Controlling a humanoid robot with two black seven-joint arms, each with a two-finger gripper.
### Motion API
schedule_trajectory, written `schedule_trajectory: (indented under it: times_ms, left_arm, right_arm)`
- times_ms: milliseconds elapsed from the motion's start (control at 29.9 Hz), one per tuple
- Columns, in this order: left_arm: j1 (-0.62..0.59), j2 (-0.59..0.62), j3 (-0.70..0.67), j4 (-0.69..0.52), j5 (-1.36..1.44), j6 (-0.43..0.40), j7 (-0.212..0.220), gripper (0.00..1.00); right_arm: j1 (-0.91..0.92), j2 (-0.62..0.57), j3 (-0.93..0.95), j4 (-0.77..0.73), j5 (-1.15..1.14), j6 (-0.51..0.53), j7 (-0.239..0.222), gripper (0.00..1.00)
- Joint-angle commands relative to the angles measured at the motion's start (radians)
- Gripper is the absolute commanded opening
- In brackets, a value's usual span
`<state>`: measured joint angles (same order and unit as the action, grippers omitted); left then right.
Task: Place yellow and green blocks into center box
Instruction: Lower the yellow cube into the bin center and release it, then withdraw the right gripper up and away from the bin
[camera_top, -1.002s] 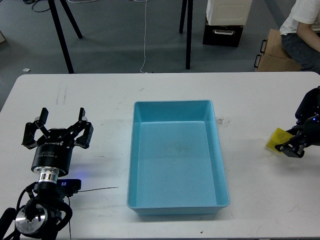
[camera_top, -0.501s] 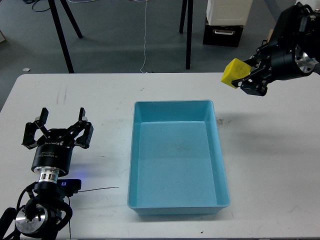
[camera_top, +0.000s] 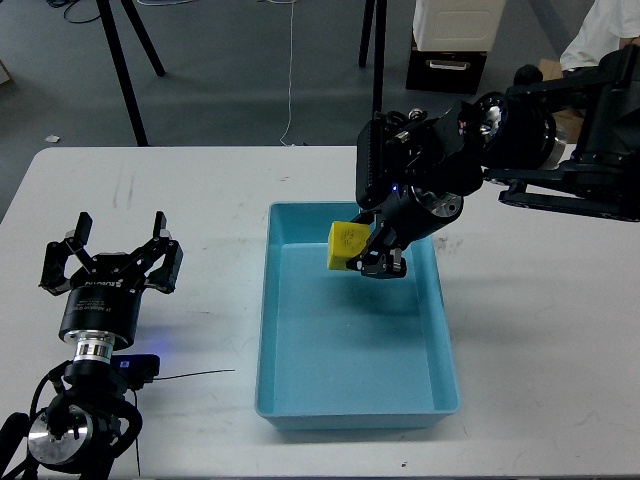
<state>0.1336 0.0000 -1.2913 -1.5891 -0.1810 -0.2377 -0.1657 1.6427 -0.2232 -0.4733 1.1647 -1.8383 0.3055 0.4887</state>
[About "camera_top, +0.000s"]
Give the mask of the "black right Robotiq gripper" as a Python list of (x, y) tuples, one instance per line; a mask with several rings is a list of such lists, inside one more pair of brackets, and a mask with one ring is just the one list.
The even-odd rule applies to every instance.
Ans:
[(457, 220), (463, 205), (464, 198), (459, 195), (395, 186), (375, 210), (360, 210), (350, 220), (357, 235), (373, 236), (346, 262), (347, 269), (369, 278), (404, 278), (407, 262), (403, 250)]

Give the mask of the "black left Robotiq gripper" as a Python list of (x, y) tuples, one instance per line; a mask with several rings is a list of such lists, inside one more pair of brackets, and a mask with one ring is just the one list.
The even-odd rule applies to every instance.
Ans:
[[(93, 220), (81, 212), (76, 227), (60, 242), (46, 246), (39, 286), (52, 294), (67, 291), (67, 303), (59, 338), (69, 343), (83, 331), (106, 332), (115, 337), (115, 347), (134, 344), (143, 290), (163, 294), (175, 291), (183, 251), (167, 230), (162, 211), (155, 214), (152, 236), (132, 253), (101, 253), (93, 258), (86, 252)], [(81, 268), (65, 275), (66, 263), (75, 256)]]

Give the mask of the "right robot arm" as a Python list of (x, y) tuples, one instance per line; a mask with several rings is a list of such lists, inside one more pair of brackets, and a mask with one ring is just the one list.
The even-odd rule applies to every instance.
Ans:
[(457, 220), (485, 182), (502, 203), (635, 222), (639, 218), (639, 49), (584, 73), (544, 80), (519, 69), (491, 92), (432, 118), (375, 113), (357, 140), (355, 226), (341, 267), (401, 278), (403, 252)]

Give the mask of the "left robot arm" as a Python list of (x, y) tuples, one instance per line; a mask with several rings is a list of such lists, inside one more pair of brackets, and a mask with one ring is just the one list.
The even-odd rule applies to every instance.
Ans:
[(152, 382), (160, 359), (123, 351), (134, 343), (144, 291), (174, 291), (183, 251), (163, 212), (150, 240), (131, 253), (88, 254), (91, 227), (82, 212), (74, 230), (46, 247), (40, 286), (66, 295), (59, 337), (75, 353), (41, 379), (29, 411), (2, 426), (4, 479), (34, 479), (40, 467), (106, 479), (142, 430), (143, 417), (125, 394)]

